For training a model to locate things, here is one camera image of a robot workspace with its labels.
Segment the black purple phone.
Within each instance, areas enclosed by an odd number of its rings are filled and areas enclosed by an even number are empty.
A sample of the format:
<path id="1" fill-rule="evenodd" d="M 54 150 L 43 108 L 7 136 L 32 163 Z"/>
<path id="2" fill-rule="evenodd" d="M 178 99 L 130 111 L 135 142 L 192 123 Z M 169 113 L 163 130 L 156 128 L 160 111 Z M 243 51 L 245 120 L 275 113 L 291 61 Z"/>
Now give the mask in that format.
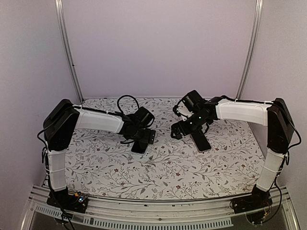
<path id="1" fill-rule="evenodd" d="M 196 130 L 195 132 L 191 133 L 191 137 L 199 152 L 205 152 L 211 149 L 211 146 L 202 130 Z"/>

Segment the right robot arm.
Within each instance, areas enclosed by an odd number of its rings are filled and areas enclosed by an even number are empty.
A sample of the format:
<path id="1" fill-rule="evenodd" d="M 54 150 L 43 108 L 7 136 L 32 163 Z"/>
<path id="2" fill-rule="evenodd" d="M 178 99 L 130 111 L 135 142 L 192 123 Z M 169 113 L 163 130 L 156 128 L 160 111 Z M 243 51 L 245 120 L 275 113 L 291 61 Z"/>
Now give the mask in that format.
<path id="1" fill-rule="evenodd" d="M 267 128 L 267 154 L 260 177 L 248 199 L 252 209 L 263 205 L 276 176 L 282 170 L 285 155 L 290 148 L 290 142 L 295 132 L 295 126 L 285 101 L 276 98 L 274 101 L 251 101 L 231 99 L 225 95 L 209 100 L 202 98 L 196 91 L 186 94 L 179 105 L 173 107 L 175 115 L 182 119 L 171 126 L 171 138 L 182 139 L 191 136 L 200 152 L 211 149 L 203 126 L 209 127 L 215 120 L 235 120 L 262 125 Z"/>

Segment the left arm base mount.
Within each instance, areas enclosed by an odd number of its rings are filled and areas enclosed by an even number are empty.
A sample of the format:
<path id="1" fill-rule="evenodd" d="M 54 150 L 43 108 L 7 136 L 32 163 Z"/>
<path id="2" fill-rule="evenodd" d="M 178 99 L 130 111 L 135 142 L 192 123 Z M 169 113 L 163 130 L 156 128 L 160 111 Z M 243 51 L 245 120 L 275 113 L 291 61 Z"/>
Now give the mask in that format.
<path id="1" fill-rule="evenodd" d="M 85 213 L 88 206 L 88 195 L 77 192 L 70 195 L 67 191 L 50 192 L 47 204 L 64 210 Z"/>

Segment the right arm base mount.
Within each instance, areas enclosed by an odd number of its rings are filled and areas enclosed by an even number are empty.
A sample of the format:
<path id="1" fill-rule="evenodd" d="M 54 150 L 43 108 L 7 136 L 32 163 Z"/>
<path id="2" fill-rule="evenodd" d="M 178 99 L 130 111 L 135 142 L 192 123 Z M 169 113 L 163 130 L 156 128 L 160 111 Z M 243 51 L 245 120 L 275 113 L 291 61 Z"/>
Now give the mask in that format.
<path id="1" fill-rule="evenodd" d="M 251 194 L 230 201 L 230 207 L 234 213 L 243 213 L 253 211 L 259 208 L 269 207 L 272 205 L 272 199 L 269 192 L 262 194 Z"/>

